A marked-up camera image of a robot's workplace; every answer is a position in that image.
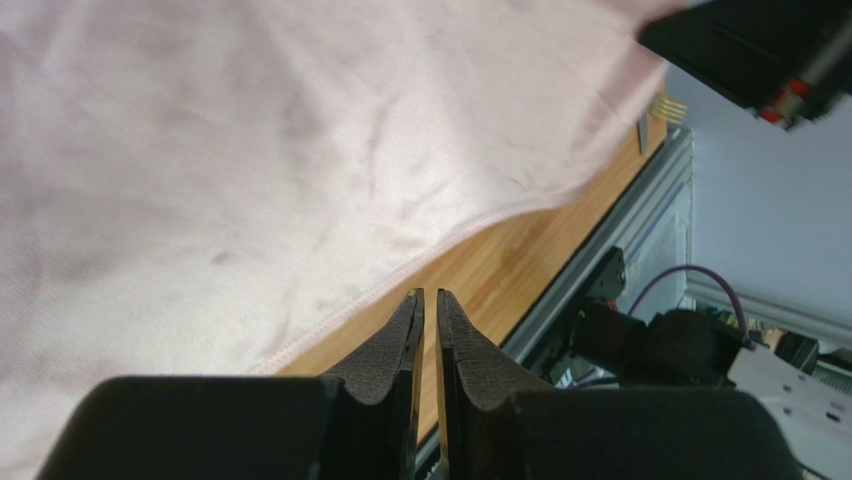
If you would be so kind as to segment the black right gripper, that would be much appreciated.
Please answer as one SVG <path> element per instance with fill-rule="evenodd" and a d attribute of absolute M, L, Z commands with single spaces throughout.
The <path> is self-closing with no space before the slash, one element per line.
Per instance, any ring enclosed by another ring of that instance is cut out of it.
<path fill-rule="evenodd" d="M 848 1 L 706 1 L 647 23 L 638 41 L 784 130 L 851 93 Z"/>

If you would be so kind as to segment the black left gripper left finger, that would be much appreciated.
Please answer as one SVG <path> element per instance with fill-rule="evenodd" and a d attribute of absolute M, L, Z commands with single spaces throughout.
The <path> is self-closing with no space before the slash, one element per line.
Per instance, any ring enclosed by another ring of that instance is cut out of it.
<path fill-rule="evenodd" d="M 425 300 L 410 290 L 386 324 L 325 372 L 338 382 L 322 446 L 324 479 L 412 479 Z"/>

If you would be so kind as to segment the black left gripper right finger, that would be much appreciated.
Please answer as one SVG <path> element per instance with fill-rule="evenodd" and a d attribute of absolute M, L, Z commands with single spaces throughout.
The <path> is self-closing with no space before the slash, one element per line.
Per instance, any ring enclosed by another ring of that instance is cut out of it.
<path fill-rule="evenodd" d="M 550 385 L 481 333 L 449 290 L 437 293 L 436 364 L 441 468 L 446 479 L 522 472 L 512 395 Z"/>

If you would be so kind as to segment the pink cloth napkin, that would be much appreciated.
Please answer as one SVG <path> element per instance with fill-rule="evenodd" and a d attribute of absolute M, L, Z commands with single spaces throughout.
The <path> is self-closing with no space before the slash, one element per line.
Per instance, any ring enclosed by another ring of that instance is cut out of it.
<path fill-rule="evenodd" d="M 129 374 L 269 374 L 565 205 L 677 1 L 5 1 L 1 475 Z"/>

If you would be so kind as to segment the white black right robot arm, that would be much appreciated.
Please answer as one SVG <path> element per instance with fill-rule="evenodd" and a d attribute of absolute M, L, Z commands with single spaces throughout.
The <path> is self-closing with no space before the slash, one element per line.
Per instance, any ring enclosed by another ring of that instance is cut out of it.
<path fill-rule="evenodd" d="M 638 42 L 757 118 L 791 129 L 827 114 L 851 91 L 847 1 L 709 1 L 646 23 Z M 736 388 L 772 416 L 777 467 L 829 479 L 851 475 L 851 399 L 752 339 L 688 310 L 644 324 L 588 303 L 568 341 L 623 386 Z"/>

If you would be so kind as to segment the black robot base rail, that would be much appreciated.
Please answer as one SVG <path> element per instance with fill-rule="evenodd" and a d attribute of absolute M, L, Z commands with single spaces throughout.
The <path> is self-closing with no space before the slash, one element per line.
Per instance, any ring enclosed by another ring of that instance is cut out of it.
<path fill-rule="evenodd" d="M 539 378 L 555 384 L 562 376 L 557 372 L 558 366 L 569 357 L 571 325 L 577 312 L 586 303 L 615 301 L 625 285 L 624 253 L 621 248 L 612 246 L 557 305 L 552 319 L 523 365 Z"/>

